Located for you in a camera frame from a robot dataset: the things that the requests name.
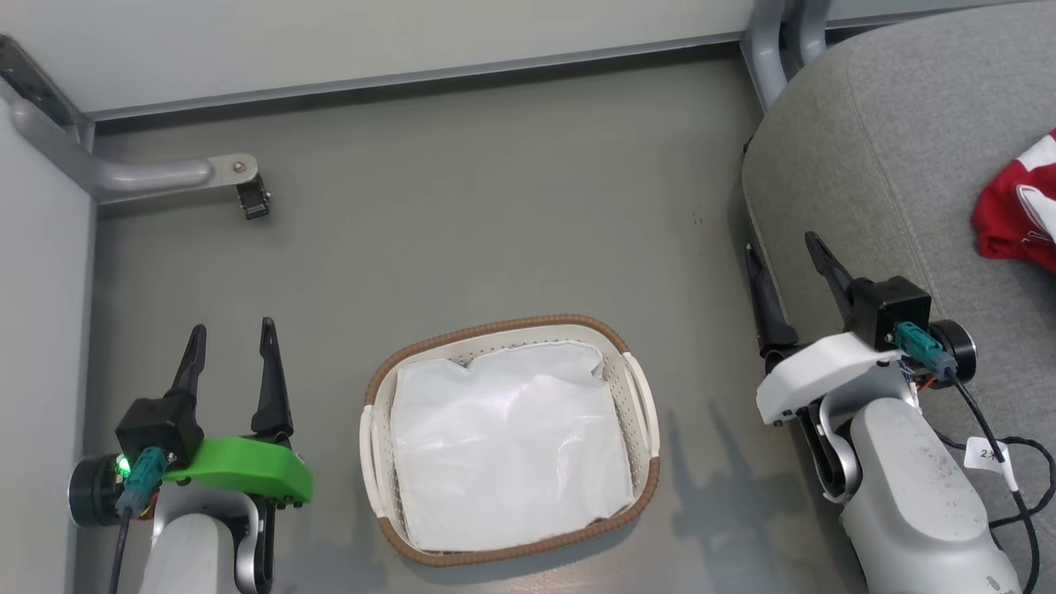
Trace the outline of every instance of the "gray fabric seat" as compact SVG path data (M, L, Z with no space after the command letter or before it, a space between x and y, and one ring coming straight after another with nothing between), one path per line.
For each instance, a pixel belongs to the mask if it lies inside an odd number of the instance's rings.
M969 218L983 187L1056 127L1056 5L974 10L894 25L830 49L792 80L744 162L753 224L802 338L841 330L804 247L816 230L855 276L903 275L935 298L932 319L972 332L969 384L995 432L1056 450L1056 278L978 255ZM981 435L953 392L924 392L940 431ZM1048 486L1040 456L1014 447L1031 505ZM1015 512L1002 479L974 471L991 518ZM1056 592L1056 505L1036 517L1042 573ZM1020 576L1022 524L997 531Z

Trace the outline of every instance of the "cable label tag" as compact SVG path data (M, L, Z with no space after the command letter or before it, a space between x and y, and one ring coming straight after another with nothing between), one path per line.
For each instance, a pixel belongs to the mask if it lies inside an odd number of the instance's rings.
M991 472L1004 475L1004 468L997 461L994 448L991 447L986 438L968 438L968 443L964 445L965 468L978 468L980 470L989 470ZM1011 464L1012 459L1008 458L1008 446L1002 442L998 442L997 445L1001 448L1001 453L1004 454L1005 461Z

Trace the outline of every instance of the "green led light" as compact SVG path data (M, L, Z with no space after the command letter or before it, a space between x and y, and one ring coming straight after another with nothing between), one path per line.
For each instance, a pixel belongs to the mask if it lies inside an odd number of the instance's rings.
M117 454L117 471L126 479L132 474L132 465L129 464L129 459L125 458L124 453Z

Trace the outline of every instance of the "white plastic bag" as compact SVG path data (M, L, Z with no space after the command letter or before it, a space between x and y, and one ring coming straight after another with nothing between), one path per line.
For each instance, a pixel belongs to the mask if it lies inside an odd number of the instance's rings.
M399 371L392 410L410 542L491 551L580 530L634 500L602 355L565 341Z

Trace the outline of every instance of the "woven basket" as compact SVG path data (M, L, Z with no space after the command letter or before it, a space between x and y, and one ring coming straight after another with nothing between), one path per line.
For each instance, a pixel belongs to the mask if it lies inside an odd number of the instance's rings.
M446 358L467 365L492 351L560 340L579 340L597 347L602 355L602 378L616 404L627 448L627 464L635 500L611 518L584 528L530 544L483 552L426 552L408 541L399 483L390 431L390 413L396 393L396 374L413 363ZM454 567L524 557L592 538L631 522L653 499L660 479L660 433L656 406L641 366L627 345L604 323L586 316L542 316L470 328L412 345L389 357L366 389L359 421L359 460L371 507L389 542L418 563Z

